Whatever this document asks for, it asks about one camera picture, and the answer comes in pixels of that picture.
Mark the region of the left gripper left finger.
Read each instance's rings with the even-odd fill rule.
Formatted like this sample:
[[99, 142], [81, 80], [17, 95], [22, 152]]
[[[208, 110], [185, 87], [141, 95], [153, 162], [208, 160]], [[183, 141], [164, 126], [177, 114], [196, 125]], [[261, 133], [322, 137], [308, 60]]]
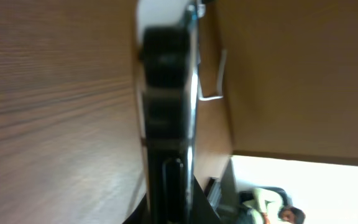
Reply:
[[136, 207], [136, 209], [123, 221], [122, 224], [149, 224], [150, 215], [147, 203], [147, 195], [145, 194]]

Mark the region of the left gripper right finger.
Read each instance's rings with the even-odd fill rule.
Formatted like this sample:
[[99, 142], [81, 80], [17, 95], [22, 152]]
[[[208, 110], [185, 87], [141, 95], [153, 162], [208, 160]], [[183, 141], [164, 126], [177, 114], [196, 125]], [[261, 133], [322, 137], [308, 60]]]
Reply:
[[194, 180], [192, 224], [220, 224], [221, 220], [209, 203], [203, 188]]

